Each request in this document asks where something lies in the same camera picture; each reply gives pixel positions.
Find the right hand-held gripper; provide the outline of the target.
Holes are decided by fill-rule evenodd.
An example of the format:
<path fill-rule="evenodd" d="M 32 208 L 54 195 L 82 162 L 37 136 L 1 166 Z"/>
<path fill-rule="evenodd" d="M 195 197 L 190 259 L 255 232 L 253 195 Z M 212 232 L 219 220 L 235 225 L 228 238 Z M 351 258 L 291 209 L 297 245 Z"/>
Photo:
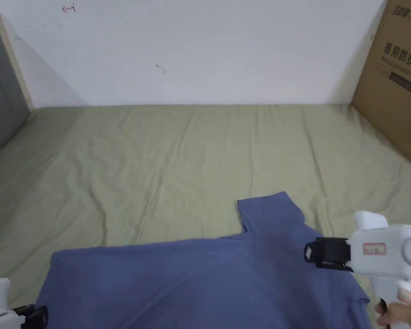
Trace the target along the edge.
<path fill-rule="evenodd" d="M 370 279 L 381 304 L 411 305 L 411 225 L 389 225 L 383 215 L 358 211 L 349 238 L 319 237 L 304 247 L 317 268 L 354 272 Z"/>

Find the person's right hand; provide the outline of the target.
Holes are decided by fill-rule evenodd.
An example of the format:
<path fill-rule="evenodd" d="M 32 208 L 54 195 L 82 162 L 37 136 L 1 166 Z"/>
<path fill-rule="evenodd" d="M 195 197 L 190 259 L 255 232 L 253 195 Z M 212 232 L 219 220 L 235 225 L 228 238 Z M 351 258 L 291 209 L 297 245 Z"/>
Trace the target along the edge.
<path fill-rule="evenodd" d="M 375 306 L 375 311 L 379 315 L 376 323 L 379 326 L 393 326 L 396 323 L 406 323 L 411 328 L 411 305 L 392 303 L 386 311 L 382 304 Z"/>

